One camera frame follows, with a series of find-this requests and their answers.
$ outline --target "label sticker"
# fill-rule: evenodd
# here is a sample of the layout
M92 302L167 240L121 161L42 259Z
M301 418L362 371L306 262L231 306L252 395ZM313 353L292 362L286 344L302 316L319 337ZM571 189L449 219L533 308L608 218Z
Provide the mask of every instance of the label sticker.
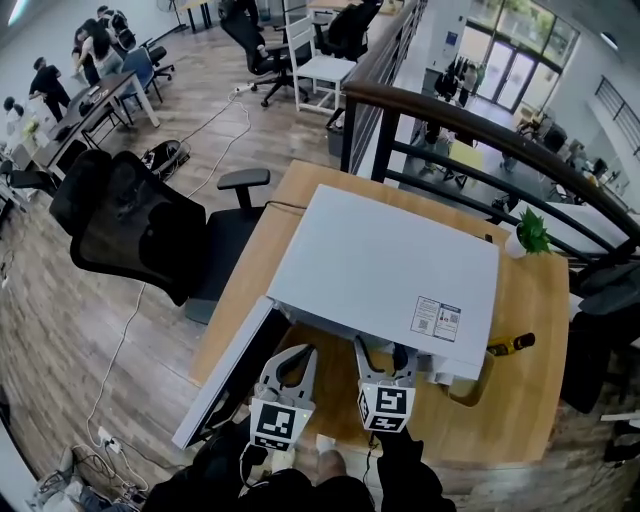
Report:
M458 332L461 313L460 308L420 296L413 314L411 330L453 342Z
M416 311L413 314L413 322L411 323L411 330L426 334L427 336L433 336L439 309L439 302L427 299L426 297L418 297Z
M440 304L438 320L433 336L447 341L455 341L460 323L460 309Z

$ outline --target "brown bottle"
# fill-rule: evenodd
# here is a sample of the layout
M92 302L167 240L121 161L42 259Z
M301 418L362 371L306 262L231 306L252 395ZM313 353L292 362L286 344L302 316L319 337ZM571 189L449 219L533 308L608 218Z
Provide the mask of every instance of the brown bottle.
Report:
M532 332L516 338L503 336L489 341L487 351L494 356L508 356L523 348L532 347L536 342L536 336Z

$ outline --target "window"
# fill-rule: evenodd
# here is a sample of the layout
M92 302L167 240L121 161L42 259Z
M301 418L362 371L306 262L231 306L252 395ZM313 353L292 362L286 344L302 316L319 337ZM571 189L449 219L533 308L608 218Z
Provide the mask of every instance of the window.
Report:
M544 56L558 66L564 66L569 60L577 40L578 31L574 30L566 21L556 18L549 44L544 49Z
M542 52L553 20L553 14L530 0L505 0L498 21L498 32Z
M527 87L527 92L522 98L522 103L530 107L534 112L541 110L547 99L549 99L551 91L553 91L553 87L558 81L558 76L558 73L539 63L533 73L531 83Z
M502 0L471 0L468 18L490 29L496 26Z
M481 64L484 62L484 56L487 54L490 42L490 35L471 27L466 27L462 33L462 42L458 53L472 62Z

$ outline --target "black office chair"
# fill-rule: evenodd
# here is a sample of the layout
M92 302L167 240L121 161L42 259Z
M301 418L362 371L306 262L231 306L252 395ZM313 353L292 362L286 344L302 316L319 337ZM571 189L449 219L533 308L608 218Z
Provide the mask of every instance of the black office chair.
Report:
M208 323L264 207L249 187L270 172L248 169L223 176L220 190L236 190L240 208L214 212L156 178L134 154L84 153L49 209L72 236L79 268L144 281L163 289L189 318Z
M42 190L51 197L55 195L60 185L60 179L57 176L42 171L20 171L9 160L5 160L0 165L0 177L6 180L10 188L33 188Z
M265 47L265 40L253 26L244 11L237 6L236 2L230 4L221 3L219 9L220 26L229 34L233 40L244 49L247 54L247 68L257 76L267 73L275 73L277 76L253 82L252 91L258 90L258 85L274 84L269 93L262 100L263 107L269 106L269 98L281 87L294 87L293 76L287 73L291 70L291 59L283 56L283 52L288 50L286 43L276 46ZM303 65L311 59L311 49L301 48L296 52L298 66ZM303 101L307 101L309 93L302 87L298 87L303 96Z
M322 27L328 23L314 22L318 49L324 55L356 62L368 50L367 30L380 7L382 2L365 2L347 6L331 22L326 32L326 39Z
M620 390L623 403L631 374L638 366L639 351L631 346L638 338L637 318L640 304L608 315L578 313L569 326L567 356L560 397L571 407L589 414L598 403L605 382ZM612 353L617 353L623 369L609 371Z
M163 76L169 81L173 80L171 73L175 72L175 65L169 64L168 66L160 67L162 59L167 56L167 49L164 46L156 46L151 39L148 39L140 46L146 48L149 52L149 58L151 59L153 67L158 68L155 70L155 77Z

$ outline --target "black sleeve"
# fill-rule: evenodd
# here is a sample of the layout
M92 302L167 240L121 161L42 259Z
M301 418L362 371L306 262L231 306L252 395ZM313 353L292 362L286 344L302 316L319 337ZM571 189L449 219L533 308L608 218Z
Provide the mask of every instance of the black sleeve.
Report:
M442 497L442 484L437 475L423 464L422 441L413 441L405 428L399 434L376 432L383 455L378 459L378 474L384 498L382 512L412 510L424 503L425 510L455 511L451 500Z

